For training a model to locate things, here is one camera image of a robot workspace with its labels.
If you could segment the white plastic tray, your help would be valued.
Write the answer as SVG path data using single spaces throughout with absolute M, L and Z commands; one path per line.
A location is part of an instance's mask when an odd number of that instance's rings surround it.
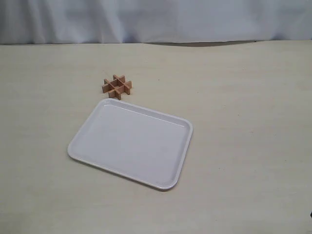
M 70 158 L 138 183 L 169 190 L 193 133 L 180 117 L 113 98 L 101 100 L 68 145 Z

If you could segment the white backdrop curtain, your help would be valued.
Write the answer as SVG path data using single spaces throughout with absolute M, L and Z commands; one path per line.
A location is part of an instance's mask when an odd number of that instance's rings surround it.
M 312 37 L 309 0 L 3 0 L 2 44 Z

